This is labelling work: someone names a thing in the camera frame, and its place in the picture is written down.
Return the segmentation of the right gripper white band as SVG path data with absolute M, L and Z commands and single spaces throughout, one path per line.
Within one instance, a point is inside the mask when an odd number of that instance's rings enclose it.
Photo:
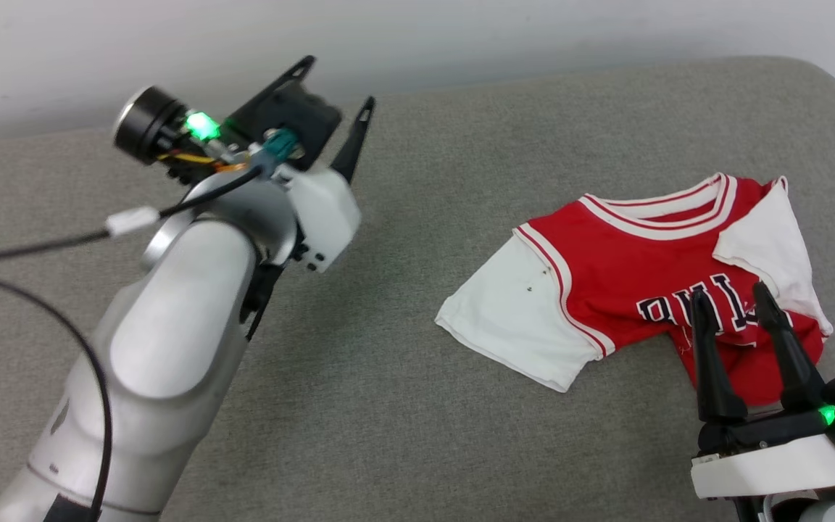
M 825 383 L 768 285 L 755 282 L 753 296 L 758 323 L 773 343 L 786 412 L 746 418 L 747 406 L 735 394 L 716 347 L 716 310 L 705 291 L 693 290 L 695 389 L 702 426 L 691 482 L 699 498 L 835 488 L 835 407 L 824 406 Z

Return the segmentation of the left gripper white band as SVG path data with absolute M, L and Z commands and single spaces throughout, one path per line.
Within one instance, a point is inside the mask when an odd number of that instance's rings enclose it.
M 226 118 L 225 128 L 249 139 L 246 167 L 257 170 L 236 198 L 262 199 L 242 225 L 270 265 L 295 260 L 324 272 L 352 242 L 362 214 L 352 194 L 362 145 L 375 110 L 369 96 L 352 119 L 344 145 L 329 162 L 320 155 L 341 122 L 341 112 L 302 83 L 316 63 L 302 57 Z

